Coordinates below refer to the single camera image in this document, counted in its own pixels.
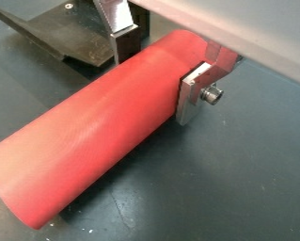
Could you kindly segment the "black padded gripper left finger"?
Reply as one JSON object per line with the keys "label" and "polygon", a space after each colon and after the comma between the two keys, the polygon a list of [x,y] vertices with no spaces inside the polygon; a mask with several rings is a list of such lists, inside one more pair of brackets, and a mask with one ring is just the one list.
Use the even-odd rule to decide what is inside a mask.
{"label": "black padded gripper left finger", "polygon": [[141,28],[134,23],[127,0],[94,0],[121,64],[141,51]]}

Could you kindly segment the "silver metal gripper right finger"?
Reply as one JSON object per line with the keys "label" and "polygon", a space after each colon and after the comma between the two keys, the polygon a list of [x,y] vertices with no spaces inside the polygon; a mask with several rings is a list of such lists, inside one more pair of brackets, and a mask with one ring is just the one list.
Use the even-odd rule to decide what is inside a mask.
{"label": "silver metal gripper right finger", "polygon": [[202,103],[215,105],[225,92],[217,82],[234,70],[240,61],[237,52],[210,40],[205,49],[205,60],[183,76],[177,107],[177,121],[186,125],[198,115]]}

